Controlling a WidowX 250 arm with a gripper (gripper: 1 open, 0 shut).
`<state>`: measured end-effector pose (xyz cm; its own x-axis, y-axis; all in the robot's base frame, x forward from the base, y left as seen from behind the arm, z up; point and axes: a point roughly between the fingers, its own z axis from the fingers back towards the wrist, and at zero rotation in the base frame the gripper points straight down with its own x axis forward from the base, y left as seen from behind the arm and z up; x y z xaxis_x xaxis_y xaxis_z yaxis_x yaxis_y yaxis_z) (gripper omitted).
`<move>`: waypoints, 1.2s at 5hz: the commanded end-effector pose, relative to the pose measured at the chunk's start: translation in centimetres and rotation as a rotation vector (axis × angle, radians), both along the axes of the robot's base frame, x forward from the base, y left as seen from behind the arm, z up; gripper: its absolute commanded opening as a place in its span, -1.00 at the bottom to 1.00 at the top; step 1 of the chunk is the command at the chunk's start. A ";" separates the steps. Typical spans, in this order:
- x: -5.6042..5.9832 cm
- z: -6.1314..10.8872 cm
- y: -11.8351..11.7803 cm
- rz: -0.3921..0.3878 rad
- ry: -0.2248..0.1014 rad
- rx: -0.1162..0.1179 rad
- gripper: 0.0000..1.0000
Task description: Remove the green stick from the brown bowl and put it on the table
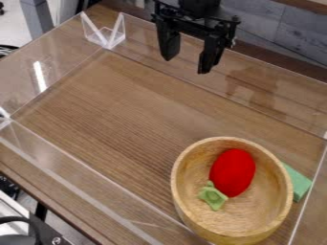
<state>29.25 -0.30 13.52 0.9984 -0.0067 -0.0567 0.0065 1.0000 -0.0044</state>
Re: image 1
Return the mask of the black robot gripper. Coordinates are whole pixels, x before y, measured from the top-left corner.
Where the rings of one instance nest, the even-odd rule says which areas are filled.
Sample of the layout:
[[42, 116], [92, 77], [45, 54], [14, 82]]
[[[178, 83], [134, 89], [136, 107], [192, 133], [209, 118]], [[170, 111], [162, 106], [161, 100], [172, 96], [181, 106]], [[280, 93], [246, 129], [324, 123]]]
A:
[[153, 2], [152, 22], [157, 27], [162, 59], [169, 61], [177, 56], [181, 33], [204, 39], [197, 72], [209, 73], [220, 62], [224, 47], [230, 48], [234, 45], [240, 17], [222, 8], [221, 0], [153, 0]]

